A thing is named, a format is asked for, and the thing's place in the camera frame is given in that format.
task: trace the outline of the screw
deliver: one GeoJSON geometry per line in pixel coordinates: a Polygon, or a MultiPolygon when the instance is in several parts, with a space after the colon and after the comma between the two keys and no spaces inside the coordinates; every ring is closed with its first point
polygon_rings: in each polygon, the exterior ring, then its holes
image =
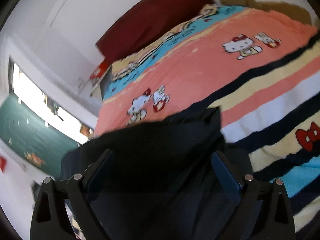
{"type": "Polygon", "coordinates": [[[276,179],[276,184],[281,186],[283,184],[283,181],[281,179],[276,179]]]}
{"type": "Polygon", "coordinates": [[[248,181],[252,181],[252,180],[253,180],[253,176],[250,175],[250,174],[245,175],[244,178],[245,178],[246,180],[248,180],[248,181]]]}
{"type": "Polygon", "coordinates": [[[79,180],[79,179],[82,178],[82,174],[77,173],[76,175],[73,176],[73,178],[74,178],[75,180],[79,180]]]}
{"type": "Polygon", "coordinates": [[[47,178],[45,178],[45,179],[43,180],[43,182],[44,182],[45,184],[48,184],[50,181],[51,181],[51,178],[50,178],[50,177],[47,177],[47,178]]]}

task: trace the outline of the green panel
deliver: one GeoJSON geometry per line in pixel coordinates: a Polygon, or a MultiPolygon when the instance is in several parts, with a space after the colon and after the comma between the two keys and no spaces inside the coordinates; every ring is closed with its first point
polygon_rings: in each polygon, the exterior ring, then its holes
{"type": "Polygon", "coordinates": [[[25,104],[19,104],[14,94],[0,108],[0,137],[22,158],[27,159],[26,153],[41,158],[45,163],[35,166],[55,178],[60,176],[62,157],[78,147],[76,141],[54,127],[46,127],[44,120],[25,104]]]}

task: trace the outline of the hanging item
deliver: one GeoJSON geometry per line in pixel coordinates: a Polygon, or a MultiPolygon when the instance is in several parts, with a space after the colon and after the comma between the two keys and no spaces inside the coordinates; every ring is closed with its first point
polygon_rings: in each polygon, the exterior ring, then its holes
{"type": "Polygon", "coordinates": [[[7,160],[3,157],[0,157],[0,169],[2,172],[4,172],[4,168],[5,168],[6,164],[7,164],[7,160]]]}

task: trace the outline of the hello kitty blanket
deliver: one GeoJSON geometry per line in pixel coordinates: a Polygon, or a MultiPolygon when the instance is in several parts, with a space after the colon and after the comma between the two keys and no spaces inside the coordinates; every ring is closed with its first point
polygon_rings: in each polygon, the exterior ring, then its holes
{"type": "Polygon", "coordinates": [[[220,106],[259,180],[281,178],[298,239],[320,217],[320,34],[275,11],[206,6],[113,63],[96,133],[220,106]]]}

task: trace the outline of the black garment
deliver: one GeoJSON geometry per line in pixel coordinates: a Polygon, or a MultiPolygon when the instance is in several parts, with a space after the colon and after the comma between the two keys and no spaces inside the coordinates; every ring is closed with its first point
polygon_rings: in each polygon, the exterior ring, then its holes
{"type": "Polygon", "coordinates": [[[214,239],[231,216],[230,202],[212,171],[221,150],[242,173],[245,152],[225,143],[220,111],[167,117],[110,132],[68,153],[62,178],[83,172],[111,149],[106,181],[90,203],[111,239],[214,239]]]}

